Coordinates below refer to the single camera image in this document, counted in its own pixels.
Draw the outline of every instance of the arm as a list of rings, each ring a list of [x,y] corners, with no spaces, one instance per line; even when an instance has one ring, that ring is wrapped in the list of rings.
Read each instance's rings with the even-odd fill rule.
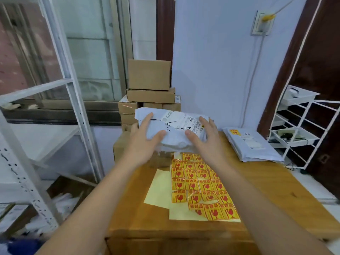
[[[158,132],[147,140],[149,114],[139,129],[131,128],[130,141],[124,155],[113,170],[98,184],[77,210],[55,231],[37,255],[95,255],[104,241],[107,226],[134,170],[146,163],[166,132]]]
[[[224,155],[218,130],[210,119],[200,117],[208,140],[206,143],[191,131],[185,131],[203,160],[219,175],[248,231],[264,255],[332,254],[327,247],[271,203],[232,168]]]

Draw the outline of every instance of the yellow plug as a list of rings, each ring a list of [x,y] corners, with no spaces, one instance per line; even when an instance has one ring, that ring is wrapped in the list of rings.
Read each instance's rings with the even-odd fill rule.
[[[273,20],[275,17],[276,17],[275,14],[265,15],[265,16],[262,17],[262,21],[267,22],[267,21]]]

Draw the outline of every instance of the person's left hand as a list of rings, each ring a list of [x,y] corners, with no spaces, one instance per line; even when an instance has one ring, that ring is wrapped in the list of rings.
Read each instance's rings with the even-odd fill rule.
[[[139,128],[138,123],[133,124],[131,127],[130,140],[121,160],[133,163],[134,167],[139,167],[149,161],[156,146],[167,134],[166,131],[162,130],[156,133],[151,140],[147,139],[146,133],[152,117],[153,113],[150,113],[144,118]]]

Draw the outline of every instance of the wall outlet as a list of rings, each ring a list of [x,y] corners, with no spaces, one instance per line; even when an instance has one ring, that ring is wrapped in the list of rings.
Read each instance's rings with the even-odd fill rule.
[[[255,19],[254,19],[254,23],[253,23],[253,28],[252,28],[252,35],[253,36],[261,36],[263,34],[263,31],[266,30],[266,36],[268,36],[270,34],[270,31],[273,27],[274,24],[274,20],[272,19],[270,21],[267,22],[262,22],[262,18],[263,16],[267,15],[267,14],[271,14],[270,12],[261,12],[261,11],[257,11]]]

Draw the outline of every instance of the finger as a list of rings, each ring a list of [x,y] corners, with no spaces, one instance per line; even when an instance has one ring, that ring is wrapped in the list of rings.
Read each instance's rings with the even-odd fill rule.
[[[150,124],[150,120],[152,117],[153,117],[153,113],[151,112],[144,118],[144,120],[142,121],[139,127],[142,131],[147,132],[147,129],[148,129],[148,126]]]
[[[200,116],[200,122],[203,124],[208,137],[214,134],[213,128],[211,127],[209,122],[205,120],[202,116]]]
[[[138,130],[138,123],[134,123],[131,126],[131,134],[134,134],[135,132],[137,132],[137,130]]]
[[[217,129],[216,124],[214,123],[214,120],[212,120],[210,117],[209,117],[209,124],[211,125],[211,127],[214,129],[215,132],[218,132],[218,129]]]
[[[192,131],[186,130],[184,133],[187,136],[187,138],[192,142],[192,144],[194,144],[198,149],[203,144],[200,138]]]
[[[156,135],[151,139],[151,145],[155,148],[162,141],[166,134],[167,132],[165,130],[157,132]]]

